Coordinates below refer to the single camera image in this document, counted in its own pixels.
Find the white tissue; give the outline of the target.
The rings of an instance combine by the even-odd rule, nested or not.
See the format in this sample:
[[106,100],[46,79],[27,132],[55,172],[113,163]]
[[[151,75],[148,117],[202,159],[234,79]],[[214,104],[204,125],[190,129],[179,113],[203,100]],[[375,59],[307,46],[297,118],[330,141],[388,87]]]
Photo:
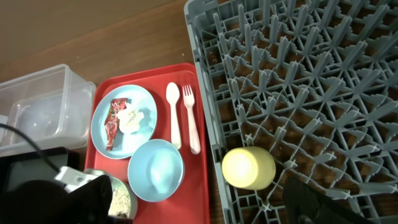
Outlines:
[[117,113],[119,119],[119,129],[124,134],[135,133],[140,130],[140,122],[144,118],[144,113],[138,110],[121,110]]

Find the clear plastic bin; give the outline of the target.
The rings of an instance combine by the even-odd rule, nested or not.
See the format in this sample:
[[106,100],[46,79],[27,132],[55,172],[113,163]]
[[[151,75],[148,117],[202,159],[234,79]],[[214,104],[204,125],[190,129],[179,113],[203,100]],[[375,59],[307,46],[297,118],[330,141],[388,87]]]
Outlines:
[[1,84],[1,122],[41,149],[87,145],[94,83],[60,64]]

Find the yellow plastic cup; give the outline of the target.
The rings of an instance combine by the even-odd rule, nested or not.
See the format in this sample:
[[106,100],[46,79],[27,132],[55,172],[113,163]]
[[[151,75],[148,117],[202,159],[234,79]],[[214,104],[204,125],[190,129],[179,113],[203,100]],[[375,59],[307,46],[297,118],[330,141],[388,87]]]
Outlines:
[[226,153],[221,163],[223,177],[230,185],[246,190],[262,190],[274,180],[273,157],[257,146],[238,147]]

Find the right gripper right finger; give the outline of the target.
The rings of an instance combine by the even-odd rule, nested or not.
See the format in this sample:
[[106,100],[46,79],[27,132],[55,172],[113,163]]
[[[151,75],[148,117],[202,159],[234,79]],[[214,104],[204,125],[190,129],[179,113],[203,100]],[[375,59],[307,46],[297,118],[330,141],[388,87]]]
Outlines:
[[290,224],[372,224],[295,177],[285,181],[283,201]]

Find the light blue bowl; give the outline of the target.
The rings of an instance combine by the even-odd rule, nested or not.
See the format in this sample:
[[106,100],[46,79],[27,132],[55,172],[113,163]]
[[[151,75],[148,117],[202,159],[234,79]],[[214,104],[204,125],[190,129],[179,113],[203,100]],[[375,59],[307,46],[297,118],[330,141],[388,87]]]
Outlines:
[[146,202],[161,202],[176,192],[183,182],[185,166],[173,144],[152,139],[131,156],[127,178],[132,191]]

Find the white plastic fork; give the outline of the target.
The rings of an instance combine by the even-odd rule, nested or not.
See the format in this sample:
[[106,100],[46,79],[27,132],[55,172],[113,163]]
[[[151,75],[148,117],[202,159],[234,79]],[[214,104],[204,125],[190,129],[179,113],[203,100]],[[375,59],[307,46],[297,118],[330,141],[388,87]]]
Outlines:
[[195,105],[195,97],[190,85],[183,86],[183,102],[187,109],[187,115],[188,115],[190,150],[192,154],[199,154],[201,152],[201,145],[193,113],[193,106]]

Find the grey dishwasher rack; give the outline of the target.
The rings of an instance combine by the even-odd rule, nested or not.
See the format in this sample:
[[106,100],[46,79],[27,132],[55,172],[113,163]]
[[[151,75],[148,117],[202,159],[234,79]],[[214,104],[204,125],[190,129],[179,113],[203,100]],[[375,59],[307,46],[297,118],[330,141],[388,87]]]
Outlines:
[[[286,223],[296,177],[374,223],[397,222],[397,1],[188,1],[225,223]],[[268,150],[263,190],[225,181],[236,147]]]

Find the black plastic tray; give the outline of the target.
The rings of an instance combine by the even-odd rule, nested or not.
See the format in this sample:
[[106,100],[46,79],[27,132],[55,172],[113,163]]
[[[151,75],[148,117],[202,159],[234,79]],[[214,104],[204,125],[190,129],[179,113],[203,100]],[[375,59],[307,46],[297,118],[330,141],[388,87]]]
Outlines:
[[[46,149],[44,153],[57,167],[69,166],[79,169],[80,155],[78,152],[64,147]],[[18,154],[1,158],[1,193],[16,189],[31,180],[46,180],[59,186],[54,180],[56,172],[52,170],[36,152]]]

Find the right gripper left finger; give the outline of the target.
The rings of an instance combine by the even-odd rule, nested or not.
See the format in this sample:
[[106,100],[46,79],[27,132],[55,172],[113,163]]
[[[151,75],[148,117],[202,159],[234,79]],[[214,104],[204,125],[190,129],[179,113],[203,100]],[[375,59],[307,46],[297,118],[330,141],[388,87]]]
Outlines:
[[31,180],[1,194],[1,223],[106,223],[110,178],[101,175],[73,192],[46,180]]

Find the red serving tray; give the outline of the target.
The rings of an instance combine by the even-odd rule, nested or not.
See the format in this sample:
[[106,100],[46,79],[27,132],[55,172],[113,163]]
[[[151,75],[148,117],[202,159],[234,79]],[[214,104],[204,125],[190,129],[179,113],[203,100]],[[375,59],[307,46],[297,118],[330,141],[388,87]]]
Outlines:
[[179,87],[190,85],[195,97],[194,116],[200,137],[201,152],[191,153],[189,148],[187,110],[183,100],[177,103],[178,121],[182,136],[180,150],[185,165],[185,176],[181,186],[168,199],[162,202],[138,201],[134,223],[209,223],[209,193],[206,164],[206,124],[200,84],[194,65],[181,63],[109,78],[101,83],[94,96],[94,108],[106,95],[126,85],[138,85],[148,90],[157,106],[157,125],[153,137],[170,140],[170,106],[166,100],[166,87],[170,82]]

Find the red snack wrapper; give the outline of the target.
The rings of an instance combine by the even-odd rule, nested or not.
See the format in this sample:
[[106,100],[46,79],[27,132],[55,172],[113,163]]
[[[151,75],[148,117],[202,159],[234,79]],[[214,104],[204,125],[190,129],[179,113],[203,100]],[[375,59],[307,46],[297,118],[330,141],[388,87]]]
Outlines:
[[108,115],[104,122],[106,136],[107,136],[107,142],[106,142],[107,151],[112,150],[114,139],[116,137],[116,133],[119,127],[119,118],[117,117],[117,113],[127,108],[126,103],[127,103],[127,98],[116,98],[113,99],[110,103]]

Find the light blue plate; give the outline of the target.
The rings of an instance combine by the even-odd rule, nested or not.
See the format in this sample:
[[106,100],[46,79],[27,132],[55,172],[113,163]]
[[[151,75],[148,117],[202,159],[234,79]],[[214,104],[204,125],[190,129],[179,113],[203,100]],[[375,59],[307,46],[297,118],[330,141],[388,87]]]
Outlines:
[[[124,134],[118,127],[111,151],[106,150],[107,136],[104,122],[110,103],[116,98],[127,98],[126,109],[144,113],[140,130]],[[125,159],[134,154],[139,146],[150,140],[157,124],[157,106],[153,96],[143,87],[124,85],[109,92],[96,107],[91,120],[91,139],[96,150],[110,159]]]

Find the mint green bowl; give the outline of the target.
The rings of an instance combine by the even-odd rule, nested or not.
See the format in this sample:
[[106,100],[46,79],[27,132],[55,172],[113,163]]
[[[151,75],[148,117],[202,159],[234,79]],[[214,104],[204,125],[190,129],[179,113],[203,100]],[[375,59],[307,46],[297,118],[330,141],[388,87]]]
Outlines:
[[102,170],[85,169],[84,173],[95,176],[107,175],[110,178],[113,196],[108,215],[114,218],[133,220],[137,213],[137,197],[123,181]]

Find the rice and food scraps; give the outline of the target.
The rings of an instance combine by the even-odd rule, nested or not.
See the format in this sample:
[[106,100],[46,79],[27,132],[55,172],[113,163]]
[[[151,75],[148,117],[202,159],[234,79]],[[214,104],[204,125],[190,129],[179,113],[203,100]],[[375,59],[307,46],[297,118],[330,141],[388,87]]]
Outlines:
[[113,197],[108,211],[111,217],[129,218],[131,213],[131,199],[124,184],[112,183]]

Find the white plastic spoon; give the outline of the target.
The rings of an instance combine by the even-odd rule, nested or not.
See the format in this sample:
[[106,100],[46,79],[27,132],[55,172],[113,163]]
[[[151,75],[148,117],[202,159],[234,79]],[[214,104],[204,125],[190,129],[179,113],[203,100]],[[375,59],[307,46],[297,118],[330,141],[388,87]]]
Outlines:
[[170,105],[171,143],[177,149],[180,149],[182,146],[182,140],[181,140],[180,128],[177,116],[177,102],[179,98],[180,98],[180,91],[178,89],[178,86],[174,82],[170,82],[166,88],[166,100]]

